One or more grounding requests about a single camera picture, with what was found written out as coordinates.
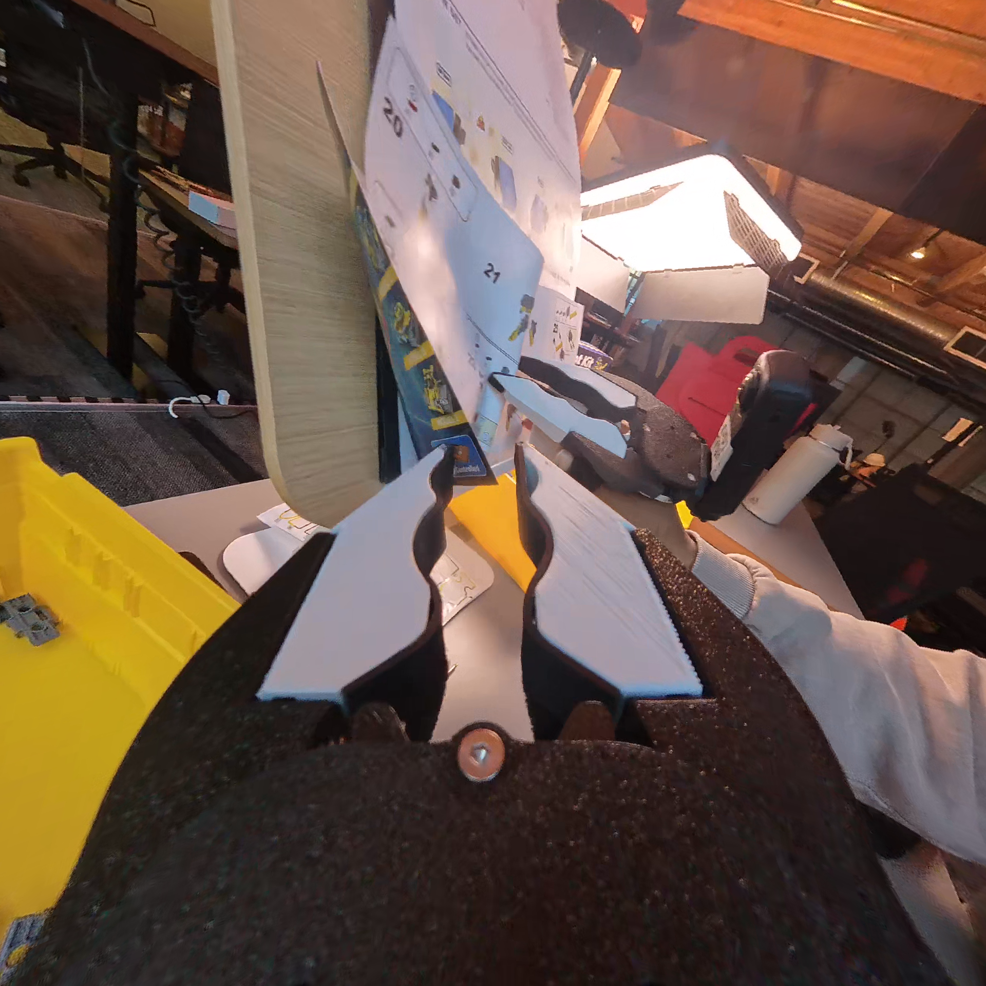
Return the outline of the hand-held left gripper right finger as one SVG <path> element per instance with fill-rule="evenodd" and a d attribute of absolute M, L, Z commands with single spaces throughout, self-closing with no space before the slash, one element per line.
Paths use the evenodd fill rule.
<path fill-rule="evenodd" d="M 700 699 L 684 647 L 635 528 L 530 446 L 515 447 L 524 595 L 522 681 L 537 741 L 560 738 L 596 702 L 614 728 L 636 701 Z"/>

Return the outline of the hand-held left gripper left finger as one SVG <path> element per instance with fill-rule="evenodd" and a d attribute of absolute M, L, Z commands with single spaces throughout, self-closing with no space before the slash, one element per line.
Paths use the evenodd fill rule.
<path fill-rule="evenodd" d="M 350 717 L 381 703 L 413 742 L 432 738 L 449 666 L 431 573 L 451 480 L 451 452 L 436 448 L 330 531 L 258 700 L 326 701 Z"/>

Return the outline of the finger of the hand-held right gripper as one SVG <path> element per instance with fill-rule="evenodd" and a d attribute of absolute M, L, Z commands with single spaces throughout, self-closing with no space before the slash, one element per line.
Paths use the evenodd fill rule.
<path fill-rule="evenodd" d="M 492 374 L 489 384 L 552 441 L 561 444 L 565 437 L 577 435 L 618 459 L 625 459 L 627 441 L 614 423 L 591 417 L 525 376 Z"/>
<path fill-rule="evenodd" d="M 635 395 L 606 374 L 578 364 L 524 358 L 524 375 L 586 410 L 634 410 Z"/>

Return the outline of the instruction booklet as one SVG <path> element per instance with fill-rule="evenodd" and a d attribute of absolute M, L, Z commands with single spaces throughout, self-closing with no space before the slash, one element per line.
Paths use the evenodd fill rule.
<path fill-rule="evenodd" d="M 538 294 L 575 295 L 580 160 L 557 2 L 393 2 L 363 166 L 376 229 L 486 457 Z"/>

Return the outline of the person's right forearm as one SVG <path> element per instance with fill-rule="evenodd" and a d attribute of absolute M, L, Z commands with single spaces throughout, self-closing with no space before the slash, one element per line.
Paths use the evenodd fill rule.
<path fill-rule="evenodd" d="M 787 673 L 857 800 L 984 865 L 984 659 L 830 610 L 753 559 L 687 536 L 692 573 Z"/>

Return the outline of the grey desk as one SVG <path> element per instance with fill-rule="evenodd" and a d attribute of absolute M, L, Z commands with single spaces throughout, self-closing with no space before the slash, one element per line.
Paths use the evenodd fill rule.
<path fill-rule="evenodd" d="M 258 589 L 299 548 L 300 542 L 260 517 L 275 506 L 275 489 L 261 480 L 190 495 L 133 505 L 126 511 L 179 552 L 196 556 L 234 598 Z M 462 543 L 451 554 L 464 571 L 489 567 L 484 593 L 460 610 L 444 629 L 447 656 L 457 668 L 450 674 L 435 736 L 444 740 L 484 714 L 520 738 L 532 729 L 525 715 L 521 672 L 521 610 L 524 592 L 454 516 L 448 528 Z M 755 558 L 779 580 L 793 581 L 822 598 L 834 610 L 862 617 L 855 598 L 822 544 L 806 509 L 797 507 L 778 526 L 755 520 L 745 510 L 696 529 L 719 550 Z M 883 864 L 894 890 L 929 943 L 943 949 L 946 969 L 964 984 L 984 984 L 976 972 L 979 952 L 973 935 L 975 910 L 959 914 L 964 897 L 945 874 L 943 858 L 926 844 Z"/>

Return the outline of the person's right hand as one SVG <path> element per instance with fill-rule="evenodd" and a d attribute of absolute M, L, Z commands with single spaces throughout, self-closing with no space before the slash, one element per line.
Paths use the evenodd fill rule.
<path fill-rule="evenodd" d="M 655 536 L 684 569 L 692 570 L 697 546 L 673 503 L 613 490 L 602 490 L 598 496 L 635 529 L 647 530 Z"/>

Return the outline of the red carrier bag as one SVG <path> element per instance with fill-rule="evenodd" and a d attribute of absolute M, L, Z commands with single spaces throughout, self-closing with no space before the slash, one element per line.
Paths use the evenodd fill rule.
<path fill-rule="evenodd" d="M 737 391 L 757 359 L 774 346 L 754 335 L 728 341 L 717 354 L 687 343 L 656 397 L 684 417 L 708 446 L 733 410 Z"/>

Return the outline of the white lamp panel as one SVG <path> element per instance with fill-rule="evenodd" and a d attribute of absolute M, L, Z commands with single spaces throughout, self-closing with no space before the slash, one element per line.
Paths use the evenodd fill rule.
<path fill-rule="evenodd" d="M 625 314 L 631 271 L 618 258 L 582 237 L 579 261 L 575 271 L 578 291 Z"/>
<path fill-rule="evenodd" d="M 748 265 L 648 272 L 630 314 L 636 319 L 759 325 L 769 284 L 765 271 Z"/>

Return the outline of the white stand base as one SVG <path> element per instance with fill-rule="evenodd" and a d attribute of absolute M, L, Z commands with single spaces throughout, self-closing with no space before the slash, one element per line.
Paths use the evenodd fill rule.
<path fill-rule="evenodd" d="M 243 562 L 237 580 L 246 593 L 256 591 L 316 534 L 327 531 L 302 518 L 286 504 L 277 504 L 258 514 L 262 530 L 253 534 L 252 561 Z M 491 566 L 461 538 L 447 534 L 447 546 L 430 575 L 442 603 L 442 623 L 447 624 L 494 582 Z"/>

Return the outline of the lit studio light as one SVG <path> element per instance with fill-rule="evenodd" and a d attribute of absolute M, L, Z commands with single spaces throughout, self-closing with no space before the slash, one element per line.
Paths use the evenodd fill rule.
<path fill-rule="evenodd" d="M 584 238 L 641 273 L 756 266 L 775 275 L 804 241 L 766 181 L 724 145 L 594 180 L 581 205 Z"/>

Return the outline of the robot kit box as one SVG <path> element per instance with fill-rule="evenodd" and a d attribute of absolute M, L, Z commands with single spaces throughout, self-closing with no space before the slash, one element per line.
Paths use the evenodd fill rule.
<path fill-rule="evenodd" d="M 377 353 L 385 370 L 384 393 L 393 394 L 397 401 L 401 461 L 417 462 L 433 450 L 449 447 L 455 485 L 495 484 L 495 473 L 480 450 L 389 259 L 355 166 L 348 169 L 348 194 L 376 308 Z"/>

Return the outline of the pile of dark pieces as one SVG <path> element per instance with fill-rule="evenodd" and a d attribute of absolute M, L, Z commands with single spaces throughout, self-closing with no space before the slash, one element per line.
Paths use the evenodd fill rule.
<path fill-rule="evenodd" d="M 1 624 L 32 647 L 41 647 L 60 637 L 57 617 L 29 594 L 1 602 Z"/>

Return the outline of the dark table with black legs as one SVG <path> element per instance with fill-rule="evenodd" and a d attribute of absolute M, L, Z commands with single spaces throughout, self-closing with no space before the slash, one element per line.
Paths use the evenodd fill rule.
<path fill-rule="evenodd" d="M 2 2 L 4 108 L 25 122 L 54 122 L 77 99 L 75 130 L 95 130 L 109 159 L 106 358 L 125 378 L 134 365 L 138 204 L 144 191 L 137 147 L 138 107 L 164 83 L 213 82 L 189 54 L 102 2 Z"/>

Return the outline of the metal ventilation duct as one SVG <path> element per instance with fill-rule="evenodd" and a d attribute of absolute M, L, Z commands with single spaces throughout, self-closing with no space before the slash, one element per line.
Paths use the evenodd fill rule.
<path fill-rule="evenodd" d="M 979 338 L 984 345 L 984 331 L 951 326 L 816 268 L 801 279 L 789 273 L 772 280 L 767 304 L 802 327 L 912 374 L 984 374 L 984 356 L 969 354 L 958 345 L 965 336 Z"/>

